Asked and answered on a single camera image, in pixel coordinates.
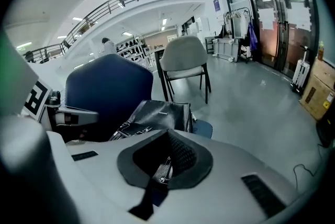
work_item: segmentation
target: ceiling light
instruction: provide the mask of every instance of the ceiling light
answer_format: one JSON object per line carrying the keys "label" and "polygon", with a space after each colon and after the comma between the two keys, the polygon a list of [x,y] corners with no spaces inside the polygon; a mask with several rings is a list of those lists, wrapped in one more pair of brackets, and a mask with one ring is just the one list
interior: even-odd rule
{"label": "ceiling light", "polygon": [[26,42],[26,43],[24,43],[24,44],[21,44],[20,46],[17,46],[16,49],[20,49],[20,48],[22,48],[22,47],[29,46],[29,45],[31,45],[31,44],[32,44],[32,42]]}
{"label": "ceiling light", "polygon": [[80,65],[74,67],[73,69],[75,70],[75,69],[77,69],[77,68],[79,68],[79,67],[81,67],[81,66],[83,66],[83,65],[84,65],[84,64],[80,64]]}

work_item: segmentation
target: chair backrest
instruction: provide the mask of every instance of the chair backrest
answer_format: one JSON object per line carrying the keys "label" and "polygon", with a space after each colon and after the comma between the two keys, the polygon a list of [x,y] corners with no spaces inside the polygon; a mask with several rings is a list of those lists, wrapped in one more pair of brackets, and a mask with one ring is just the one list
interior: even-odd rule
{"label": "chair backrest", "polygon": [[143,100],[151,100],[152,73],[117,54],[74,70],[66,80],[65,104],[99,113],[113,134]]}
{"label": "chair backrest", "polygon": [[169,42],[160,60],[164,71],[182,71],[201,66],[207,62],[207,53],[202,43],[194,36],[181,36]]}

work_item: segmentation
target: glass door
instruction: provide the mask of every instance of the glass door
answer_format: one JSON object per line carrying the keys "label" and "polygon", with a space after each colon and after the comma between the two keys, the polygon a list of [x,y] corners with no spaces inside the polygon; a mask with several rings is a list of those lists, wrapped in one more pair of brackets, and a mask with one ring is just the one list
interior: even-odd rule
{"label": "glass door", "polygon": [[304,56],[301,46],[315,45],[312,0],[252,0],[252,4],[262,62],[293,77]]}

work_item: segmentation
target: person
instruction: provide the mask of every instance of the person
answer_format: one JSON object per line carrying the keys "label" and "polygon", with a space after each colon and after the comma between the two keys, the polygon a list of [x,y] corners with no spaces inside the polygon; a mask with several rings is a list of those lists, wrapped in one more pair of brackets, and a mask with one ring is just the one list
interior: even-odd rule
{"label": "person", "polygon": [[108,38],[103,38],[102,43],[104,45],[105,54],[116,54],[117,53],[116,46],[111,40],[109,40]]}

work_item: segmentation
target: gray floor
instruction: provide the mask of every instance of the gray floor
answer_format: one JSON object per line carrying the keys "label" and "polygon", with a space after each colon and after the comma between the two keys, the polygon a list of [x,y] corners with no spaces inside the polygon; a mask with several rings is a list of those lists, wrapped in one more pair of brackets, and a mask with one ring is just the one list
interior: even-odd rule
{"label": "gray floor", "polygon": [[[213,125],[212,139],[241,147],[296,186],[293,167],[302,163],[314,172],[325,163],[328,151],[320,143],[315,120],[299,104],[299,96],[289,86],[289,78],[255,62],[231,63],[209,55],[208,73],[212,93],[205,104],[205,88],[200,77],[172,82],[174,101],[190,102],[198,119]],[[154,73],[152,99],[164,100],[158,73]],[[311,188],[315,177],[303,168],[295,169],[298,190]]]}

